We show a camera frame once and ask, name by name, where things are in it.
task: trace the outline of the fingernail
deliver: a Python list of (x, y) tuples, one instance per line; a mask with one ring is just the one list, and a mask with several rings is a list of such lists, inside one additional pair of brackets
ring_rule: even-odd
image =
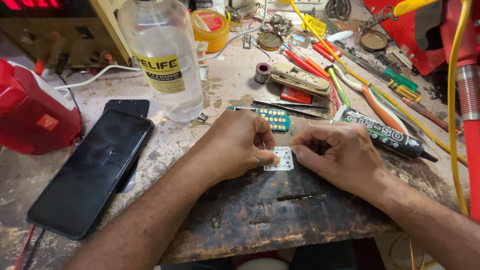
[(279, 159), (278, 157), (275, 157), (275, 158), (273, 159), (272, 164), (270, 164), (270, 166), (272, 167), (272, 166), (276, 166), (276, 165), (278, 165), (278, 164), (280, 164), (280, 159)]

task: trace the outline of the hand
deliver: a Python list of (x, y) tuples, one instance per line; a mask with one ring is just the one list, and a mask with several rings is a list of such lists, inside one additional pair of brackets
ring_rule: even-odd
[(264, 143), (268, 148), (276, 145), (265, 119), (251, 110), (225, 110), (186, 156), (213, 174), (213, 185), (258, 166), (279, 164), (272, 151), (264, 150)]
[[(299, 163), (336, 187), (358, 196), (377, 190), (379, 181), (390, 173), (373, 147), (365, 126), (322, 122), (290, 141)], [(327, 149), (319, 155), (317, 151), (321, 148)]]

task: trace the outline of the yellow tag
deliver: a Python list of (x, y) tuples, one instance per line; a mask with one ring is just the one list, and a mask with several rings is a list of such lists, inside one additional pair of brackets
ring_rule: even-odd
[(165, 57), (148, 57), (132, 51), (148, 84), (158, 92), (177, 94), (185, 91), (176, 54)]
[(325, 23), (322, 23), (321, 21), (317, 20), (316, 18), (308, 14), (305, 14), (305, 18), (303, 18), (303, 22), (301, 24), (301, 27), (305, 30), (310, 30), (305, 24), (305, 21), (307, 21), (308, 24), (310, 24), (310, 26), (315, 30), (315, 32), (318, 35), (320, 36), (325, 35), (325, 29), (327, 28), (327, 25)]

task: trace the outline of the blue circuit board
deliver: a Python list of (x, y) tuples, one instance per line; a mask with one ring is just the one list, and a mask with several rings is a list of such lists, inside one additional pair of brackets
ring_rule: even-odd
[(284, 110), (253, 108), (253, 107), (229, 107), (230, 110), (248, 109), (260, 115), (269, 124), (272, 130), (287, 131), (290, 128), (290, 117)]

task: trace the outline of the workbench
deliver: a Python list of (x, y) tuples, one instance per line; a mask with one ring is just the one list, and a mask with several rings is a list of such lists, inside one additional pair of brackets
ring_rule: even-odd
[[(362, 21), (370, 13), (358, 3), (352, 3), (351, 20)], [(110, 99), (148, 99), (148, 118), (155, 123), (147, 145), (140, 154), (133, 190), (117, 194), (100, 226), (109, 222), (131, 204), (208, 130), (228, 106), (251, 106), (253, 99), (278, 102), (281, 86), (261, 85), (254, 81), (259, 62), (270, 65), (288, 62), (278, 51), (268, 52), (271, 60), (260, 50), (242, 48), (235, 40), (222, 53), (224, 60), (210, 60), (208, 79), (203, 82), (205, 122), (177, 123), (169, 120), (140, 72), (109, 70), (90, 84), (72, 88), (79, 103), (84, 125), (88, 131), (101, 115)], [(330, 62), (310, 49), (302, 50), (321, 66)], [(345, 57), (342, 58), (357, 74), (388, 93), (414, 115), (435, 136), (448, 144), (448, 134), (430, 120), (408, 108), (374, 76)], [(82, 82), (91, 75), (74, 74), (66, 78), (69, 84)], [(54, 86), (61, 82), (54, 74), (46, 77)], [(430, 84), (421, 76), (412, 80), (424, 95), (422, 104), (434, 114), (446, 117), (447, 107), (438, 100), (426, 98), (423, 86)], [(379, 117), (361, 93), (346, 85), (352, 107), (374, 119)], [(331, 107), (326, 98), (316, 98), (322, 106)], [(331, 119), (331, 110), (307, 110)], [(288, 132), (274, 132), (277, 145), (288, 142), (300, 131), (315, 125), (318, 120), (296, 114), (290, 115)], [(463, 138), (459, 137), (458, 152), (465, 155)], [(451, 176), (449, 155), (433, 142), (426, 150), (439, 161), (408, 160), (377, 147), (392, 173), (409, 185), (451, 209), (458, 210)], [(0, 269), (9, 269), (24, 243), (31, 225), (25, 221), (26, 212), (67, 159), (70, 148), (43, 156), (23, 156), (9, 149), (0, 151)], [(248, 171), (244, 176), (223, 181), (210, 188), (193, 207), (160, 263), (171, 264), (209, 258), (228, 257), (266, 250), (296, 247), (315, 243), (340, 241), (380, 235), (400, 228), (381, 211), (362, 199), (343, 192), (297, 162), (289, 172), (264, 172), (263, 168)], [(468, 172), (459, 164), (464, 195), (468, 195)], [(58, 269), (83, 241), (71, 241), (63, 236), (45, 232), (36, 250), (31, 269)]]

